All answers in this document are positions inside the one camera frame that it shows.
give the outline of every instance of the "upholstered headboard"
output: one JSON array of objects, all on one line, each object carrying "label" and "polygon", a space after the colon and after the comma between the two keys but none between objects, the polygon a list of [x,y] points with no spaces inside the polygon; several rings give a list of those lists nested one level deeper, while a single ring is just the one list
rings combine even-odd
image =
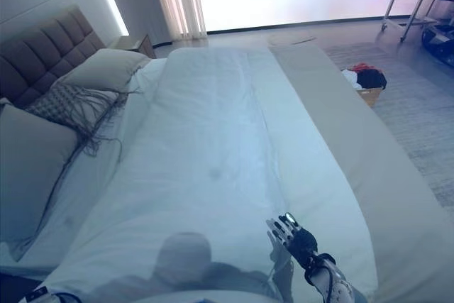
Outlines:
[{"label": "upholstered headboard", "polygon": [[22,108],[104,44],[77,6],[0,46],[0,97]]}]

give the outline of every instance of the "nightstand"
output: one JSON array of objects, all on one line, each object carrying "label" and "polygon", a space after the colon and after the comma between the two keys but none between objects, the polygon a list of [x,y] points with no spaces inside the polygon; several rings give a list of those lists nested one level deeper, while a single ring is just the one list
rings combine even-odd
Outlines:
[{"label": "nightstand", "polygon": [[148,35],[137,39],[130,35],[122,35],[115,39],[109,46],[109,49],[127,50],[134,51],[136,53],[142,53],[149,58],[156,58],[155,51],[151,45],[151,41]]}]

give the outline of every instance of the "clothes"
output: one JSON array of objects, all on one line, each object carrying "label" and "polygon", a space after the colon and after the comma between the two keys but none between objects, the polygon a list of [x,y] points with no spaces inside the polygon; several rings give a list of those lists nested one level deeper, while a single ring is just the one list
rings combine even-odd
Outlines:
[{"label": "clothes", "polygon": [[384,75],[376,69],[363,70],[358,73],[358,83],[363,88],[386,88],[386,78]]},{"label": "clothes", "polygon": [[343,75],[352,84],[355,89],[362,89],[361,85],[357,83],[358,75],[354,71],[342,70]]},{"label": "clothes", "polygon": [[359,63],[359,64],[353,65],[351,68],[349,68],[349,70],[354,71],[356,73],[364,71],[364,70],[371,70],[371,69],[382,72],[380,69],[374,67],[373,65],[368,65],[366,63]]}]

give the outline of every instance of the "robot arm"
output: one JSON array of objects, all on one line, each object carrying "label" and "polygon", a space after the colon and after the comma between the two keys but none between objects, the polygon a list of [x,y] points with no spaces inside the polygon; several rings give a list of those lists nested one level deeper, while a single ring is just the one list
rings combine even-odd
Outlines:
[{"label": "robot arm", "polygon": [[320,292],[324,303],[367,303],[364,296],[347,282],[334,258],[327,253],[317,253],[314,236],[290,213],[279,216],[279,222],[271,219],[267,224],[272,235],[305,269],[304,278]]}]

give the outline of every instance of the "white bedsheet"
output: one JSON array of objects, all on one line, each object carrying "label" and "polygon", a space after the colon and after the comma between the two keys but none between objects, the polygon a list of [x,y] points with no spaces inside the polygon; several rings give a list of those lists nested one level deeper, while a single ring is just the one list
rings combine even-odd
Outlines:
[{"label": "white bedsheet", "polygon": [[139,70],[132,77],[130,90],[140,93],[129,95],[125,107],[99,129],[99,135],[115,140],[102,141],[95,158],[84,153],[77,156],[53,193],[46,212],[48,220],[27,253],[16,262],[6,243],[0,244],[2,273],[44,280],[60,264],[87,214],[104,192],[118,158],[127,154],[148,111],[164,63],[165,60],[153,60],[146,66],[146,73]]},{"label": "white bedsheet", "polygon": [[[194,289],[186,281],[208,268],[250,288],[273,266],[265,219],[287,209],[359,290],[376,289],[358,203],[273,56],[181,49],[130,153],[44,284],[87,303],[131,302]],[[222,278],[218,288],[231,285]],[[296,302],[320,301],[298,271],[293,291]]]}]

